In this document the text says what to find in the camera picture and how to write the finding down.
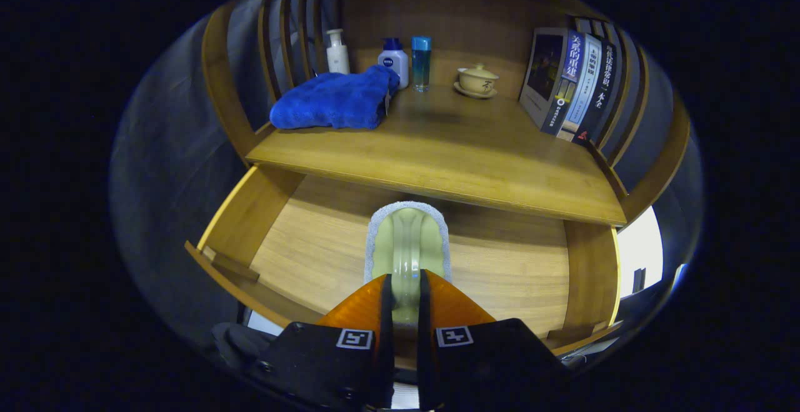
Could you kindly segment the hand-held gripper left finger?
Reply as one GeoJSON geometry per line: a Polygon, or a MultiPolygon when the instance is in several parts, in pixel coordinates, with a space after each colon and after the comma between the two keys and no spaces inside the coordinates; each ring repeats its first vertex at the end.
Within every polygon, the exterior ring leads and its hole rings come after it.
{"type": "Polygon", "coordinates": [[[364,284],[317,323],[291,323],[247,377],[295,409],[384,409],[394,394],[391,275],[364,284]]]}

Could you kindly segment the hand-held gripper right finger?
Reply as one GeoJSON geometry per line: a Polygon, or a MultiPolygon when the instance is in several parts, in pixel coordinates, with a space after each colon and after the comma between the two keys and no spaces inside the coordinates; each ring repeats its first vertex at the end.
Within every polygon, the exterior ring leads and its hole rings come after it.
{"type": "Polygon", "coordinates": [[[569,370],[518,318],[496,319],[443,276],[420,272],[420,408],[566,411],[569,370]]]}

